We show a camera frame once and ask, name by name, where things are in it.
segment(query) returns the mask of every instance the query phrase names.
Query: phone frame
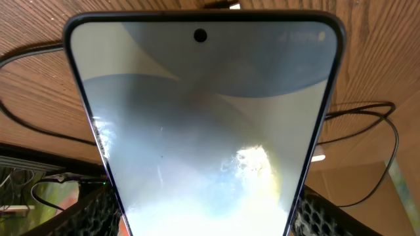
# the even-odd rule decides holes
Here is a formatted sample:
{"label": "phone frame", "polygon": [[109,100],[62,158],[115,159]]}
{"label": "phone frame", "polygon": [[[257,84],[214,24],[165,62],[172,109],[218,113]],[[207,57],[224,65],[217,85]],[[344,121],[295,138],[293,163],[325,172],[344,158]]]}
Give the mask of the phone frame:
{"label": "phone frame", "polygon": [[111,181],[112,189],[117,197],[119,208],[122,212],[122,217],[127,226],[130,235],[133,235],[130,225],[125,215],[125,211],[119,197],[114,178],[108,163],[108,160],[103,157],[102,144],[98,137],[98,131],[93,125],[93,115],[89,106],[89,101],[83,88],[83,83],[77,70],[75,60],[72,54],[71,48],[71,36],[73,30],[87,22],[321,22],[327,24],[334,31],[337,37],[337,50],[334,56],[333,65],[327,79],[327,85],[325,92],[322,97],[322,103],[314,132],[312,133],[308,151],[304,160],[301,175],[299,178],[298,185],[296,187],[293,202],[287,217],[285,229],[283,229],[283,235],[286,236],[289,233],[291,221],[295,214],[296,206],[298,203],[299,195],[303,188],[306,175],[308,174],[310,159],[316,146],[316,141],[319,138],[322,124],[327,112],[327,105],[331,100],[333,94],[333,88],[337,74],[343,58],[345,49],[346,33],[343,23],[334,15],[328,12],[314,11],[314,10],[177,10],[177,11],[132,11],[132,12],[89,12],[79,14],[70,18],[67,24],[64,26],[63,32],[63,44],[64,51],[66,52],[70,68],[72,70],[75,82],[82,98],[83,107],[88,116],[89,124],[94,133],[94,139],[98,145],[100,157],[105,166],[107,176]]}

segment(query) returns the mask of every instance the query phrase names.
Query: black cable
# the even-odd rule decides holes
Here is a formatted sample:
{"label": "black cable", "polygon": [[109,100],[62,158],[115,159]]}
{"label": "black cable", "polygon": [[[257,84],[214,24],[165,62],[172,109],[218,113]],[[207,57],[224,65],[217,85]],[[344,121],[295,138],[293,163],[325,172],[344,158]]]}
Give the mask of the black cable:
{"label": "black cable", "polygon": [[355,203],[348,204],[348,205],[338,206],[338,207],[341,207],[341,208],[344,208],[344,207],[352,207],[352,206],[355,206],[357,204],[360,204],[360,203],[366,201],[367,199],[369,199],[378,190],[379,186],[382,184],[382,182],[385,179],[385,177],[387,177],[387,174],[388,174],[389,168],[392,165],[392,162],[395,160],[396,152],[398,150],[398,145],[400,143],[400,137],[398,135],[398,131],[397,131],[395,125],[388,118],[386,118],[383,114],[377,113],[377,112],[374,112],[374,111],[355,111],[354,114],[374,115],[374,116],[380,117],[381,120],[384,120],[385,122],[387,122],[388,125],[394,131],[395,144],[394,144],[394,150],[392,151],[392,155],[391,155],[391,158],[389,159],[388,165],[385,168],[385,170],[384,170],[381,178],[379,179],[378,183],[376,184],[376,186],[363,199],[361,199],[359,201],[356,201]]}
{"label": "black cable", "polygon": [[[45,46],[38,46],[38,47],[30,47],[24,50],[21,50],[19,52],[11,52],[8,53],[4,56],[1,57],[0,59],[0,69],[5,66],[6,64],[13,62],[17,59],[21,59],[27,56],[34,56],[34,55],[38,55],[38,54],[44,54],[44,53],[50,53],[50,52],[56,52],[56,51],[60,51],[63,50],[63,46],[61,43],[47,43]],[[12,121],[14,121],[15,123],[18,123],[19,125],[22,125],[25,128],[28,128],[30,130],[39,132],[41,134],[46,134],[49,136],[54,136],[57,138],[64,138],[64,139],[68,139],[68,140],[73,140],[76,142],[81,142],[84,144],[89,144],[92,146],[95,146],[96,143],[92,142],[92,141],[88,141],[88,140],[84,140],[81,138],[75,138],[75,137],[71,137],[65,134],[60,134],[57,132],[53,132],[53,131],[49,131],[49,130],[45,130],[43,128],[39,128],[36,127],[34,125],[31,125],[30,123],[22,120],[21,118],[15,116],[13,113],[11,113],[6,106],[4,105],[4,103],[0,100],[0,111],[2,111],[9,119],[11,119]]]}
{"label": "black cable", "polygon": [[49,207],[53,207],[57,210],[61,210],[63,211],[64,209],[54,205],[42,198],[40,198],[37,194],[36,194],[36,187],[41,184],[41,183],[57,183],[57,184],[62,184],[64,182],[68,182],[68,181],[77,181],[79,183],[103,183],[106,180],[101,179],[101,178],[65,178],[63,180],[58,180],[56,178],[43,178],[41,180],[38,180],[36,183],[34,183],[34,185],[31,188],[31,196],[39,203],[42,203],[44,205],[47,205]]}
{"label": "black cable", "polygon": [[[23,57],[26,57],[26,56],[33,56],[33,55],[36,55],[36,54],[56,52],[56,51],[59,51],[59,50],[62,50],[62,49],[63,49],[63,47],[62,47],[62,44],[60,44],[60,43],[54,43],[54,44],[47,43],[46,45],[43,45],[43,46],[40,46],[40,47],[31,47],[29,49],[21,50],[20,52],[16,52],[16,53],[12,52],[12,53],[9,53],[7,55],[4,55],[4,57],[2,57],[0,59],[0,69],[4,65],[8,64],[9,62],[17,60],[19,58],[23,58]],[[373,111],[365,111],[366,109],[379,108],[379,107],[389,107],[390,109],[385,114],[377,113],[377,112],[373,112]],[[325,142],[318,142],[318,145],[329,144],[329,143],[332,143],[332,142],[338,142],[338,141],[341,141],[341,140],[345,140],[345,139],[348,139],[348,138],[355,137],[359,134],[362,134],[364,132],[369,131],[370,129],[372,129],[373,127],[378,125],[381,121],[386,121],[391,126],[391,128],[393,129],[393,131],[395,133],[395,139],[396,139],[395,146],[394,146],[394,151],[392,152],[392,155],[391,155],[391,158],[389,160],[388,166],[386,167],[382,177],[378,181],[377,185],[372,189],[372,191],[366,197],[364,197],[362,200],[360,200],[356,203],[352,203],[352,204],[344,205],[344,206],[339,206],[339,207],[351,207],[351,206],[357,205],[357,204],[365,201],[366,199],[370,198],[376,192],[378,187],[382,184],[383,180],[385,179],[385,176],[387,175],[387,172],[388,172],[392,162],[395,159],[395,155],[396,155],[396,151],[398,149],[398,143],[399,143],[399,137],[398,137],[398,132],[396,130],[396,127],[387,118],[394,110],[395,110],[395,104],[393,104],[392,102],[383,102],[383,103],[379,103],[379,104],[367,105],[367,106],[348,109],[348,110],[344,110],[344,111],[334,111],[334,112],[331,112],[331,113],[327,113],[327,115],[325,117],[325,121],[340,117],[342,115],[349,115],[349,114],[374,115],[374,116],[379,117],[379,119],[376,120],[375,122],[373,122],[370,126],[364,128],[364,129],[362,129],[358,132],[355,132],[354,134],[350,134],[350,135],[347,135],[347,136],[344,136],[344,137],[341,137],[341,138],[336,138],[336,139],[333,139],[333,140],[328,140],[328,141],[325,141]],[[13,120],[14,122],[18,123],[19,125],[22,125],[23,127],[26,127],[28,129],[33,130],[33,131],[40,132],[42,134],[46,134],[46,135],[49,135],[49,136],[54,136],[54,137],[58,137],[58,138],[64,138],[64,139],[69,139],[69,140],[73,140],[73,141],[76,141],[76,142],[81,142],[81,143],[89,144],[89,145],[93,145],[93,146],[96,145],[92,141],[82,140],[82,139],[79,139],[79,138],[74,138],[74,137],[67,136],[67,135],[64,135],[64,134],[59,134],[59,133],[56,133],[56,132],[52,132],[52,131],[49,131],[49,130],[45,130],[45,129],[42,129],[42,128],[35,127],[35,126],[21,120],[19,117],[15,116],[13,113],[11,113],[4,106],[4,104],[1,101],[0,101],[0,111],[2,111],[9,119]],[[50,207],[56,208],[55,205],[51,206],[52,204],[50,204],[46,201],[44,201],[44,204],[49,205]]]}
{"label": "black cable", "polygon": [[[366,105],[366,106],[361,106],[361,107],[358,107],[358,108],[352,108],[352,109],[348,109],[348,110],[344,110],[344,111],[330,112],[330,113],[327,113],[324,121],[328,121],[328,120],[340,117],[342,115],[355,114],[357,111],[360,111],[360,110],[365,110],[365,109],[370,109],[370,108],[381,108],[381,107],[389,107],[389,110],[384,115],[381,114],[385,118],[387,118],[390,114],[392,114],[392,112],[394,112],[395,109],[396,109],[395,104],[392,103],[392,102],[381,102],[379,104]],[[341,137],[341,138],[336,138],[336,139],[333,139],[333,140],[318,142],[318,145],[329,144],[329,143],[332,143],[332,142],[337,142],[337,141],[341,141],[341,140],[345,140],[345,139],[348,139],[348,138],[355,137],[355,136],[357,136],[359,134],[362,134],[362,133],[370,130],[371,128],[375,127],[382,120],[383,120],[382,118],[379,118],[378,120],[373,122],[368,127],[364,128],[364,129],[362,129],[358,132],[355,132],[354,134],[350,134],[350,135],[347,135],[347,136],[344,136],[344,137]]]}

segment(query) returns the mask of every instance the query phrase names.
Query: smartphone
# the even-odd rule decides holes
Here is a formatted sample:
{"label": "smartphone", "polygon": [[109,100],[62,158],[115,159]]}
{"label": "smartphone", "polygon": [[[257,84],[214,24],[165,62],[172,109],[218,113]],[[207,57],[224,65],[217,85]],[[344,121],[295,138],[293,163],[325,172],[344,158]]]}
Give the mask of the smartphone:
{"label": "smartphone", "polygon": [[130,234],[288,234],[344,45],[324,12],[72,18],[64,48]]}

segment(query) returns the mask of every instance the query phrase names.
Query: wire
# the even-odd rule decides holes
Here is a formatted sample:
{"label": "wire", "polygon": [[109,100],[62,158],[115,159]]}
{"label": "wire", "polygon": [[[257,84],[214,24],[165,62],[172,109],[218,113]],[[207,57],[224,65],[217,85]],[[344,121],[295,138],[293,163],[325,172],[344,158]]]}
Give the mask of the wire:
{"label": "wire", "polygon": [[90,179],[89,178],[88,179],[85,179],[85,178],[65,178],[63,180],[57,180],[56,178],[44,178],[44,179],[38,180],[36,183],[34,183],[34,185],[31,188],[31,196],[36,201],[38,201],[39,203],[42,203],[42,204],[47,205],[49,207],[53,207],[53,208],[55,208],[57,210],[63,211],[64,210],[63,208],[61,208],[61,207],[59,207],[57,205],[54,205],[54,204],[52,204],[52,203],[50,203],[50,202],[48,202],[48,201],[40,198],[36,194],[36,187],[39,184],[42,184],[42,183],[57,183],[57,184],[62,184],[64,182],[68,182],[68,181],[77,181],[79,183],[104,183],[106,180],[104,180],[102,178],[90,178]]}
{"label": "wire", "polygon": [[398,150],[398,145],[400,143],[400,137],[398,135],[398,131],[397,131],[395,125],[388,118],[386,118],[383,114],[377,113],[377,112],[373,112],[373,111],[356,111],[354,113],[355,114],[362,114],[362,115],[374,115],[374,116],[380,117],[381,120],[384,120],[385,122],[387,122],[388,125],[392,128],[392,131],[394,131],[395,144],[394,144],[394,149],[392,151],[392,155],[391,155],[391,158],[389,159],[388,165],[385,168],[385,170],[384,170],[381,178],[379,179],[379,181],[375,185],[375,187],[363,199],[361,199],[359,201],[356,201],[355,203],[348,204],[348,205],[338,206],[338,207],[341,207],[341,208],[352,207],[352,206],[358,205],[358,204],[366,201],[367,199],[369,199],[378,190],[379,186],[382,184],[382,182],[385,179],[385,177],[387,177],[387,174],[388,174],[389,168],[392,165],[392,162],[395,160],[396,152]]}
{"label": "wire", "polygon": [[[13,178],[16,177],[16,173],[22,172],[22,171],[24,173],[24,181],[23,181],[23,184],[16,184],[16,181],[13,180]],[[28,179],[28,176],[27,176],[27,172],[28,171],[31,172],[31,177],[29,178],[29,180],[27,180]],[[0,198],[0,208],[2,209],[2,211],[0,212],[0,218],[4,218],[4,220],[2,220],[1,222],[4,222],[6,219],[10,219],[10,218],[20,218],[19,216],[11,216],[11,217],[8,217],[8,218],[3,217],[4,211],[6,211],[11,205],[14,204],[14,200],[15,200],[15,196],[16,196],[16,190],[19,190],[19,188],[20,188],[20,191],[19,191],[20,192],[20,195],[17,195],[18,197],[20,197],[20,202],[19,203],[21,205],[25,205],[26,208],[29,211],[30,207],[26,203],[26,200],[25,200],[24,192],[23,191],[24,191],[25,186],[33,180],[34,176],[35,176],[35,173],[32,170],[20,170],[20,169],[19,170],[16,170],[14,168],[7,175],[7,177],[5,178],[5,180],[3,180],[3,183],[2,183],[2,185],[0,187],[3,187],[3,184],[7,180],[10,180],[10,181],[9,181],[9,184],[7,185],[7,187],[2,191],[3,194],[1,195],[1,198]]]}
{"label": "wire", "polygon": [[[327,115],[325,116],[325,121],[332,120],[332,119],[340,117],[342,115],[356,114],[356,112],[361,111],[361,110],[370,109],[370,108],[381,108],[381,107],[389,107],[389,110],[384,115],[381,114],[384,118],[387,118],[396,109],[395,104],[392,103],[392,102],[381,102],[381,103],[378,103],[378,104],[361,106],[361,107],[358,107],[358,108],[352,108],[352,109],[348,109],[348,110],[344,110],[344,111],[334,111],[334,112],[327,113]],[[318,142],[318,145],[330,144],[332,142],[337,142],[337,141],[346,140],[348,138],[355,137],[355,136],[357,136],[359,134],[362,134],[362,133],[370,130],[371,128],[375,127],[382,120],[383,120],[382,118],[379,118],[378,120],[373,122],[368,127],[362,129],[361,131],[355,132],[354,134],[350,134],[350,135],[347,135],[347,136],[344,136],[344,137],[341,137],[341,138],[336,138],[336,139],[328,140],[328,141],[324,141],[324,142]]]}
{"label": "wire", "polygon": [[[7,65],[8,63],[13,62],[17,59],[21,59],[21,58],[24,58],[24,57],[27,57],[27,56],[34,56],[34,55],[38,55],[38,54],[56,52],[56,51],[60,51],[60,50],[63,50],[63,46],[62,46],[61,43],[54,43],[54,44],[47,43],[44,46],[35,46],[35,47],[30,47],[28,49],[20,50],[19,52],[11,52],[11,53],[8,53],[8,54],[6,54],[6,55],[4,55],[0,58],[0,69],[3,66]],[[65,134],[59,134],[57,132],[53,132],[53,131],[45,130],[43,128],[36,127],[36,126],[22,120],[21,118],[15,116],[12,112],[9,111],[9,109],[7,109],[7,107],[4,105],[4,103],[1,100],[0,100],[0,111],[3,112],[9,119],[14,121],[15,123],[18,123],[19,125],[22,125],[25,128],[28,128],[30,130],[39,132],[41,134],[46,134],[46,135],[49,135],[49,136],[54,136],[54,137],[57,137],[57,138],[63,138],[63,139],[67,139],[67,140],[73,140],[73,141],[76,141],[76,142],[81,142],[81,143],[89,144],[89,145],[92,145],[92,146],[96,145],[96,143],[92,142],[92,141],[84,140],[84,139],[81,139],[81,138],[75,138],[75,137],[68,136],[68,135],[65,135]]]}
{"label": "wire", "polygon": [[5,180],[0,184],[0,187],[3,187],[3,185],[6,183],[6,181],[11,177],[11,175],[9,174]]}
{"label": "wire", "polygon": [[[4,57],[2,57],[0,59],[0,69],[4,65],[8,64],[9,62],[17,60],[19,58],[23,58],[23,57],[26,57],[26,56],[33,56],[33,55],[36,55],[36,54],[56,52],[56,51],[59,51],[59,50],[62,50],[62,49],[63,49],[63,47],[62,47],[61,43],[46,43],[46,45],[30,47],[28,49],[24,49],[24,50],[21,50],[19,52],[11,52],[9,54],[4,55]],[[366,111],[367,109],[379,108],[379,107],[389,107],[390,109],[385,114],[374,112],[374,111]],[[364,132],[369,131],[370,129],[372,129],[373,127],[378,125],[381,121],[387,122],[391,126],[391,128],[393,129],[393,131],[395,133],[394,151],[392,152],[389,163],[388,163],[382,177],[379,179],[377,185],[362,200],[357,201],[357,202],[352,203],[352,204],[349,204],[349,205],[343,205],[343,206],[339,206],[339,207],[351,207],[351,206],[357,205],[357,204],[365,201],[366,199],[370,198],[377,191],[377,189],[379,188],[379,186],[382,184],[383,180],[385,179],[385,176],[387,175],[388,170],[389,170],[392,162],[395,159],[396,152],[397,152],[397,149],[398,149],[398,144],[399,144],[399,137],[398,137],[397,129],[394,126],[394,124],[391,121],[389,121],[389,119],[388,119],[388,116],[392,112],[394,112],[395,109],[396,109],[396,106],[392,102],[382,102],[382,103],[379,103],[379,104],[361,106],[361,107],[358,107],[358,108],[348,109],[348,110],[344,110],[344,111],[334,111],[334,112],[327,113],[327,115],[325,117],[325,121],[329,121],[329,120],[335,119],[337,117],[340,117],[342,115],[349,115],[349,114],[373,115],[373,116],[378,117],[378,120],[376,120],[375,122],[370,124],[368,127],[363,128],[362,130],[360,130],[358,132],[355,132],[354,134],[350,134],[350,135],[347,135],[347,136],[344,136],[344,137],[340,137],[340,138],[336,138],[336,139],[332,139],[332,140],[328,140],[328,141],[324,141],[324,142],[318,142],[318,145],[330,144],[330,143],[333,143],[333,142],[338,142],[338,141],[341,141],[341,140],[346,140],[348,138],[355,137],[359,134],[362,134]],[[64,139],[73,140],[73,141],[76,141],[76,142],[81,142],[81,143],[84,143],[84,144],[89,144],[89,145],[92,145],[92,146],[96,145],[92,141],[83,140],[83,139],[80,139],[80,138],[74,138],[74,137],[67,136],[67,135],[64,135],[64,134],[59,134],[59,133],[56,133],[56,132],[53,132],[53,131],[49,131],[49,130],[45,130],[45,129],[42,129],[42,128],[39,128],[39,127],[35,127],[35,126],[27,123],[26,121],[21,120],[19,117],[15,116],[13,113],[11,113],[6,108],[6,106],[2,103],[2,101],[0,101],[0,111],[2,111],[12,121],[18,123],[19,125],[22,125],[23,127],[31,129],[33,131],[40,132],[42,134],[46,134],[46,135],[49,135],[49,136],[54,136],[54,137],[57,137],[57,138],[64,138]],[[55,205],[51,206],[52,205],[51,203],[48,203],[48,202],[46,202],[46,203],[47,203],[46,205],[49,205],[50,207],[54,207],[54,208],[58,207],[58,206],[55,206]]]}

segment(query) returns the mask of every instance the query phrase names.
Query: wood grain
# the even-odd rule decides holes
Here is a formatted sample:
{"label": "wood grain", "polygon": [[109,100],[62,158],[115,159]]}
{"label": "wood grain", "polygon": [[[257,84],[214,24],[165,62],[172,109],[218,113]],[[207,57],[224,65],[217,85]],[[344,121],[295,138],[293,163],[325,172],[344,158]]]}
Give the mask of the wood grain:
{"label": "wood grain", "polygon": [[[66,20],[92,10],[197,9],[210,0],[6,0],[0,8],[0,53],[16,47],[59,40]],[[398,126],[416,123],[406,115],[420,90],[420,6],[418,1],[241,0],[245,9],[311,9],[336,14],[347,30],[348,43],[330,110],[371,101],[392,101]],[[83,108],[62,52],[13,62],[0,71],[0,99],[19,117],[39,126],[92,140]],[[324,125],[321,140],[355,132],[374,118],[348,115]],[[42,149],[100,162],[97,150],[85,144],[36,134],[0,116],[0,142]],[[404,155],[415,156],[418,132],[401,128],[409,138]],[[326,145],[326,160],[311,170],[371,163],[388,158],[392,133],[385,124],[358,137]]]}

